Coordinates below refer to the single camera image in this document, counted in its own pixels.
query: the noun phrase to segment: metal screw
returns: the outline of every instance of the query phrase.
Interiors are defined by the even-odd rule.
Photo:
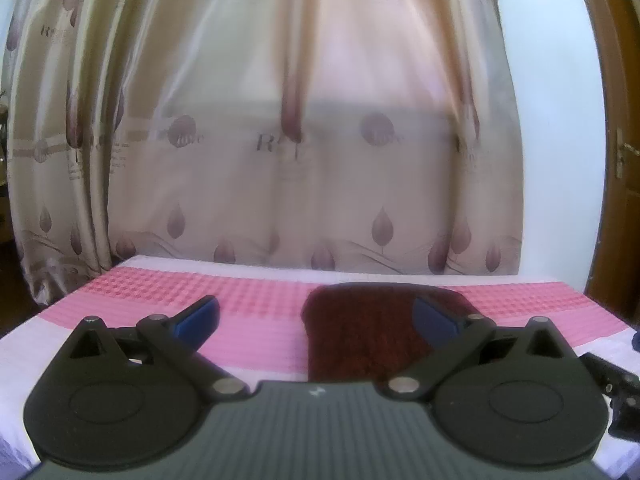
[[[244,390],[244,383],[235,377],[225,377],[213,383],[213,389],[221,395],[235,395]]]
[[[420,388],[420,383],[412,377],[394,377],[389,381],[389,388],[397,394],[412,394]]]

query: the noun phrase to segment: dark floor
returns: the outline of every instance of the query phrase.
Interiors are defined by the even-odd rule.
[[[0,244],[0,337],[36,314],[13,242]]]

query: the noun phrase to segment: curtain fold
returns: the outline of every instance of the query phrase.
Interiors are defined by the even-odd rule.
[[[494,0],[18,0],[2,84],[40,304],[137,253],[518,270]]]

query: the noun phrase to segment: circular black disc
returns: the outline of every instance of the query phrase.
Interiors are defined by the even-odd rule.
[[[175,447],[196,424],[196,391],[167,368],[102,374],[52,376],[34,389],[24,421],[39,454],[73,468],[124,468]]]
[[[433,413],[459,446],[512,466],[584,458],[608,423],[606,403],[579,361],[538,356],[461,371],[437,390]]]

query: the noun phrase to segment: maroon fabric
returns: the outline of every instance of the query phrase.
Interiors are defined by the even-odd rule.
[[[417,295],[458,316],[477,312],[461,294],[432,286],[350,283],[313,291],[302,312],[309,381],[387,381],[428,355],[412,323]]]

